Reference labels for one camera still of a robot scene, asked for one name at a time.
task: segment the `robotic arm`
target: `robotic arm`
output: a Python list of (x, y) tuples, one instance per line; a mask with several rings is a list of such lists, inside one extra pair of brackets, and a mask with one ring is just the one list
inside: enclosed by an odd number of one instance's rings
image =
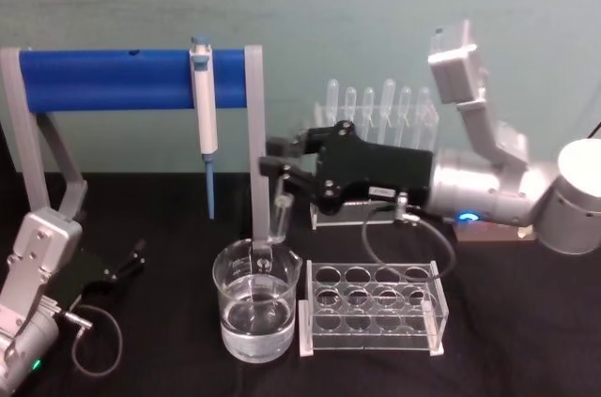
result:
[[(487, 73), (470, 22), (438, 30), (428, 57), (442, 103), (461, 113), (473, 152), (429, 151), (369, 144), (351, 122), (312, 129), (291, 145), (271, 140), (261, 174), (279, 177), (325, 214), (345, 202), (381, 200), (408, 211), (456, 219), (465, 211), (481, 220), (533, 226), (538, 238), (562, 253), (601, 245), (601, 140), (567, 145), (557, 164), (530, 162), (526, 136), (497, 122), (487, 101)], [(286, 156), (316, 154), (309, 174)]]
[(48, 207), (25, 216), (0, 293), (0, 395), (18, 388), (58, 337), (54, 317), (61, 310), (44, 291), (73, 256), (81, 233), (79, 223)]

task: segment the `wall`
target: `wall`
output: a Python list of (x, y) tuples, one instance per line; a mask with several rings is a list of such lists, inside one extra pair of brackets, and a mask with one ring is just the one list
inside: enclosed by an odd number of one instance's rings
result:
[[(330, 77), (361, 89), (388, 77), (429, 84), (429, 37), (466, 17), (475, 22), (492, 73), (497, 113), (531, 136), (533, 156), (551, 158), (601, 118), (601, 0), (0, 0), (0, 45), (188, 48), (197, 33), (218, 48), (260, 43), (268, 129), (283, 134), (311, 115)], [(450, 108), (439, 112), (441, 146), (464, 147), (459, 117)], [(219, 171), (247, 168), (244, 117), (220, 113)], [(59, 119), (85, 171), (202, 168), (190, 112)], [(13, 147), (10, 132), (8, 139)]]

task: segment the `metal bracket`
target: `metal bracket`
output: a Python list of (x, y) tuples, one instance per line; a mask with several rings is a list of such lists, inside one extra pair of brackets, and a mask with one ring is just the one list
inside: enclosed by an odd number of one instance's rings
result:
[(18, 48), (0, 50), (0, 69), (4, 80), (10, 120), (15, 132), (17, 149), (21, 160), (23, 179), (32, 211), (50, 207), (50, 198), (44, 176), (44, 166), (36, 127), (48, 143), (48, 147), (67, 181), (59, 211), (73, 219), (84, 202), (87, 183), (71, 156), (51, 115), (33, 115), (27, 106), (27, 95), (21, 72)]
[(253, 206), (253, 238), (268, 239), (270, 235), (270, 182), (259, 172), (259, 158), (265, 156), (265, 86), (263, 82), (263, 48), (244, 48), (246, 68), (246, 110), (248, 116), (248, 146)]
[(455, 104), (461, 113), (473, 150), (495, 166), (523, 173), (529, 161), (528, 139), (492, 114), (487, 72), (470, 21), (437, 31), (428, 64), (442, 103)]

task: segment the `cable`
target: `cable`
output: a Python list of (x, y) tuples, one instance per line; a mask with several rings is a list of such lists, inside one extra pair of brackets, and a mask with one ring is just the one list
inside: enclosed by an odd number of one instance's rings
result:
[[(372, 259), (374, 261), (382, 264), (385, 267), (387, 266), (386, 263), (384, 263), (384, 261), (379, 259), (379, 257), (374, 253), (374, 249), (372, 249), (372, 246), (369, 242), (369, 238), (367, 237), (367, 225), (374, 218), (374, 216), (376, 216), (376, 214), (378, 214), (379, 212), (394, 211), (394, 208), (395, 208), (394, 205), (375, 207), (374, 209), (369, 211), (369, 213), (367, 214), (367, 217), (365, 218), (365, 221), (363, 222), (362, 227), (361, 227), (362, 244), (365, 247), (365, 249), (367, 250), (367, 253), (372, 257)], [(407, 280), (408, 282), (433, 282), (435, 280), (445, 277), (455, 268), (455, 265), (457, 263), (457, 256), (455, 254), (455, 249), (453, 248), (453, 245), (451, 245), (451, 242), (449, 242), (449, 239), (447, 239), (444, 236), (444, 234), (441, 233), (434, 225), (432, 225), (431, 223), (429, 223), (428, 221), (425, 221), (423, 219), (417, 219), (417, 222), (423, 228), (425, 228), (427, 231), (432, 233), (440, 241), (442, 246), (447, 251), (447, 253), (449, 255), (449, 262), (447, 263), (446, 268), (442, 272), (438, 273), (437, 275), (433, 275), (431, 277), (425, 277), (425, 278), (410, 277), (409, 275), (399, 272), (398, 270), (395, 270), (391, 267), (387, 267), (387, 268), (390, 268), (391, 271), (393, 271), (399, 277), (401, 277), (402, 280)]]
[(115, 362), (111, 367), (102, 372), (92, 372), (87, 370), (77, 359), (77, 347), (79, 346), (79, 342), (83, 338), (83, 332), (80, 330), (75, 337), (75, 341), (73, 341), (73, 347), (71, 348), (71, 359), (73, 360), (73, 364), (75, 367), (86, 376), (90, 376), (92, 378), (102, 378), (108, 374), (111, 374), (121, 362), (121, 354), (123, 353), (123, 333), (121, 333), (121, 328), (117, 323), (116, 319), (108, 312), (103, 310), (103, 308), (99, 308), (98, 306), (92, 305), (78, 305), (77, 308), (81, 308), (83, 310), (89, 310), (93, 313), (98, 313), (104, 315), (111, 323), (115, 326), (115, 332), (117, 337), (117, 350), (116, 350), (116, 358)]
[(592, 139), (599, 130), (601, 130), (601, 122), (597, 123), (597, 126), (587, 136), (587, 139)]

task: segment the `black tablecloth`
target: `black tablecloth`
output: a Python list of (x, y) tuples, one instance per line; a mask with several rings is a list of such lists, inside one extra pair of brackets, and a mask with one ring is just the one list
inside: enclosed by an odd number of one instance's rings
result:
[[(320, 351), (302, 359), (295, 339), (283, 357), (255, 366), (224, 349), (211, 280), (217, 252), (239, 238), (245, 179), (219, 176), (216, 221), (207, 219), (201, 176), (88, 182), (82, 247), (115, 262), (146, 240), (145, 272), (125, 292), (99, 298), (122, 327), (123, 360), (107, 378), (81, 376), (69, 357), (74, 332), (63, 327), (21, 396), (601, 396), (601, 252), (568, 257), (527, 242), (459, 245), (455, 273), (443, 281), (450, 308), (443, 356)], [(17, 200), (2, 204), (3, 257), (23, 216)], [(288, 245), (304, 259), (368, 261), (358, 228), (312, 232), (306, 206), (297, 210)], [(444, 261), (427, 236), (391, 226), (372, 236), (387, 261)], [(100, 321), (95, 336), (82, 354), (102, 368), (115, 338)]]

